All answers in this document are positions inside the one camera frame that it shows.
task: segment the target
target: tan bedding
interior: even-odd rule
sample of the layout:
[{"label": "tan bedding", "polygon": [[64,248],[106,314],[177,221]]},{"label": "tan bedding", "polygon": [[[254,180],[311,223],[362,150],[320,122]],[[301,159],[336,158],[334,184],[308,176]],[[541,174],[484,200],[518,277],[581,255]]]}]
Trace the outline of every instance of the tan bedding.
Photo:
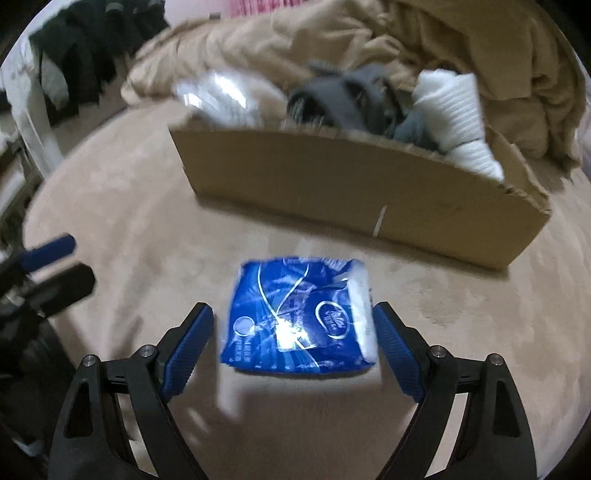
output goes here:
[{"label": "tan bedding", "polygon": [[475,72],[486,120],[526,156],[580,165],[574,130],[584,79],[572,49],[530,0],[322,0],[162,33],[137,57],[122,88],[136,104],[170,95],[208,69],[257,70],[289,91],[311,77],[310,59],[350,68],[378,61],[394,83],[422,69]]},{"label": "tan bedding", "polygon": [[[25,243],[70,232],[76,259],[98,279],[93,297],[54,320],[75,364],[89,352],[107,360],[155,343],[206,301],[216,335],[171,409],[210,478],[374,479],[414,408],[383,362],[359,377],[313,381],[245,375],[217,361],[244,261],[356,257],[374,302],[389,301],[429,343],[466,358],[505,357],[538,473],[550,471],[591,409],[591,183],[580,170],[562,179],[540,161],[554,215],[498,274],[338,229],[201,205],[167,131],[182,116],[172,102],[125,112],[73,152],[29,209]],[[460,419],[455,410],[456,431]],[[432,472],[445,465],[452,436]],[[134,446],[146,465],[141,442]]]}]

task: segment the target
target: cardboard box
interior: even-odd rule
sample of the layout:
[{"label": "cardboard box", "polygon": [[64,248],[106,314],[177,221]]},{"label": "cardboard box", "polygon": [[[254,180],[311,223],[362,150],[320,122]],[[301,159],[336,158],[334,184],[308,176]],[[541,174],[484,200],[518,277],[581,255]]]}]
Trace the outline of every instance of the cardboard box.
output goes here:
[{"label": "cardboard box", "polygon": [[222,197],[504,268],[550,217],[548,194],[518,149],[489,132],[506,181],[471,174],[412,145],[308,127],[170,128],[187,178]]}]

